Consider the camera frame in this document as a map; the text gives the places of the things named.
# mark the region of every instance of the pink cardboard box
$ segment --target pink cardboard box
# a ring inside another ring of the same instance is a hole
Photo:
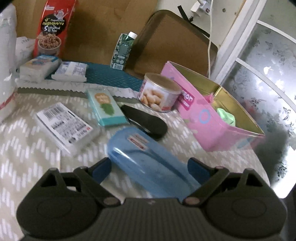
[[[249,113],[223,87],[208,78],[173,62],[161,72],[183,89],[175,107],[205,151],[254,148],[265,135]],[[214,94],[209,104],[203,96]],[[233,114],[236,126],[225,123],[217,108]]]

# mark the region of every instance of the brown cardboard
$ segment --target brown cardboard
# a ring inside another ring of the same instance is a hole
[[[157,0],[78,0],[63,59],[110,64],[121,33],[139,34]],[[36,38],[46,0],[15,0],[17,36]]]

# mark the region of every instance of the green beverage carton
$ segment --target green beverage carton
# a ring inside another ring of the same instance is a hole
[[[112,69],[123,70],[133,42],[137,36],[138,35],[133,32],[120,35],[110,64]]]

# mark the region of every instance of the canned food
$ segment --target canned food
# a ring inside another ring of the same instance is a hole
[[[181,91],[175,81],[160,74],[146,73],[138,98],[152,110],[169,112]]]

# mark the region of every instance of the blue placemat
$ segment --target blue placemat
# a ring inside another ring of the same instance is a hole
[[[87,83],[108,85],[119,88],[131,88],[139,91],[142,80],[135,78],[124,71],[111,69],[109,65],[89,63],[86,70]]]

